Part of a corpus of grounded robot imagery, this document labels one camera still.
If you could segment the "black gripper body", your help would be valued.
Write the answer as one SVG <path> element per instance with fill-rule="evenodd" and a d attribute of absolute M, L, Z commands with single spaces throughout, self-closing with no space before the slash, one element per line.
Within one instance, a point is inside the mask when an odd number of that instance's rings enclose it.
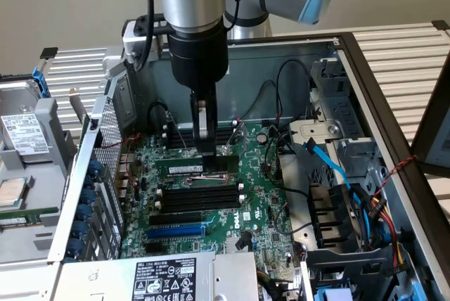
<path fill-rule="evenodd" d="M 213 94 L 229 66 L 225 27 L 193 34 L 174 32 L 168 43 L 175 80 L 197 94 Z"/>

